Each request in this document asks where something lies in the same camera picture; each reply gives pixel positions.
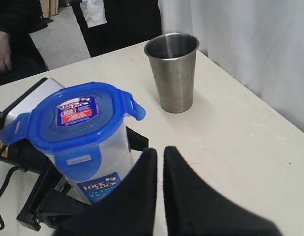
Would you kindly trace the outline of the person's hand in background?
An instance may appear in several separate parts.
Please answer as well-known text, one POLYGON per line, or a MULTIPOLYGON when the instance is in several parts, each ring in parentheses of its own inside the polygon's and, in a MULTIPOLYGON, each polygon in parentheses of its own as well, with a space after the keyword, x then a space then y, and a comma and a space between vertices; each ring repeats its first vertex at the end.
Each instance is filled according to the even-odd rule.
POLYGON ((11 69, 10 36, 8 33, 0 31, 0 73, 11 69))

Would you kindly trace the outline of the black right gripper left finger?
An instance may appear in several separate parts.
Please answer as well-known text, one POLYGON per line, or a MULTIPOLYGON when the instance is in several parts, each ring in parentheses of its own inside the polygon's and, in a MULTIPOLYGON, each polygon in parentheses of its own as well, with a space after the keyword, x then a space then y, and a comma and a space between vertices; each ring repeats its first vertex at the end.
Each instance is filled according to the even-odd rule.
POLYGON ((54 231, 56 236, 151 236, 157 198, 157 152, 145 149, 107 197, 54 231))

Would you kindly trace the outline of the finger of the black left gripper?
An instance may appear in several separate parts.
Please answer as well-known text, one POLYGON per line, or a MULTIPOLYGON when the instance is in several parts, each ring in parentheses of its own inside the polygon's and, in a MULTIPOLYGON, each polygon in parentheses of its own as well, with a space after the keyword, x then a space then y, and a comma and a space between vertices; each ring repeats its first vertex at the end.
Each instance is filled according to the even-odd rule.
POLYGON ((126 134, 130 152, 132 150, 143 151, 149 147, 149 139, 147 137, 137 133, 129 127, 126 127, 126 134))

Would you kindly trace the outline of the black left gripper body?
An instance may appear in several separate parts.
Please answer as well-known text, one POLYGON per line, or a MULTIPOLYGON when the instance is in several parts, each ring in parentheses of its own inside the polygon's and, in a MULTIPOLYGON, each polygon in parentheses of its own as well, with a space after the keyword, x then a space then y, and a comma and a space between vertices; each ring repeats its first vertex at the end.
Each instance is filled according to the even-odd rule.
MULTIPOLYGON (((0 111, 0 130, 3 127, 0 111)), ((10 146, 0 141, 0 161, 11 165, 0 188, 0 198, 16 171, 35 173, 38 178, 17 216, 19 223, 31 230, 40 230, 40 223, 56 229, 64 220, 89 208, 89 205, 68 196, 72 189, 64 176, 44 154, 37 151, 28 140, 10 146)))

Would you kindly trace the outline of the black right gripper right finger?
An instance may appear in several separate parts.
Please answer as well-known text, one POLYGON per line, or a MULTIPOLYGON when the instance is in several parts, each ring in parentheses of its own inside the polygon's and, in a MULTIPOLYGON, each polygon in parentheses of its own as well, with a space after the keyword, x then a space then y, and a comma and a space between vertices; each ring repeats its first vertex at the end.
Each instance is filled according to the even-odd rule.
POLYGON ((270 220, 233 203, 204 182, 176 147, 166 147, 163 198, 170 236, 279 236, 270 220))

